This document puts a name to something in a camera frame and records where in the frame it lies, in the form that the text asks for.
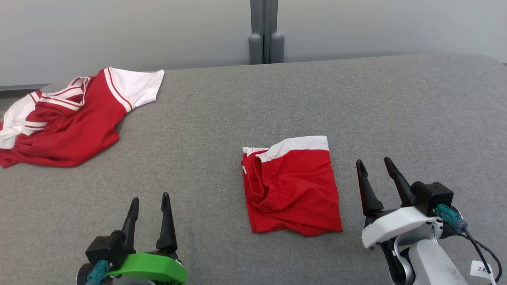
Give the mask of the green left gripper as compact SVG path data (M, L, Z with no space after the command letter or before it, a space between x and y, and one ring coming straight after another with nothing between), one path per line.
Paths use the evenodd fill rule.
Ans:
M123 246L128 255L119 269L109 271L110 277L125 276L134 279L157 281L176 285L186 284L188 274L186 267L179 261L163 255L136 253L134 249L135 224L138 219L139 199L132 199L125 218L122 232L125 234ZM177 251L178 245L175 234L170 195L162 195L162 225L156 248L163 251Z

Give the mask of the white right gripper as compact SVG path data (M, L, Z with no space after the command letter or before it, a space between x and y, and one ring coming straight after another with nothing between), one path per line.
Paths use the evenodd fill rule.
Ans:
M385 157L384 163L388 175L398 190L402 209L388 213L366 226L361 234L363 247L368 249L378 242L388 241L391 238L399 240L399 247L413 245L424 239L438 242L442 236L442 229L440 229L442 223L438 222L436 217L428 217L413 207L415 195L411 193L410 184L390 157ZM376 217L384 208L371 188L368 172L362 160L357 160L356 171L363 214L366 217Z

